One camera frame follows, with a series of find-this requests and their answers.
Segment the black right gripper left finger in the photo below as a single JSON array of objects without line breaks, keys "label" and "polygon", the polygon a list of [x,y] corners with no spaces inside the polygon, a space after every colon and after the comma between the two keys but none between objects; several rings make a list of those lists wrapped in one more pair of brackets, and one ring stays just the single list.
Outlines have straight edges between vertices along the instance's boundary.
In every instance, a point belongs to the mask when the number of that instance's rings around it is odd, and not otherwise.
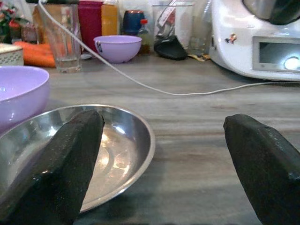
[{"label": "black right gripper left finger", "polygon": [[104,124],[96,110],[86,110],[33,154],[20,155],[2,147],[1,224],[73,224],[93,175]]}]

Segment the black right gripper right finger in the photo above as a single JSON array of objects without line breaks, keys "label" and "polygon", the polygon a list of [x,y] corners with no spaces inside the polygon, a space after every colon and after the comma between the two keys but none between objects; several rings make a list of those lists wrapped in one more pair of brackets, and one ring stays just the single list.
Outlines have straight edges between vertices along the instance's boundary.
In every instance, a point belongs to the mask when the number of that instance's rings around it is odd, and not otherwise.
[{"label": "black right gripper right finger", "polygon": [[276,129],[227,116],[225,140],[247,198],[264,225],[300,223],[300,153]]}]

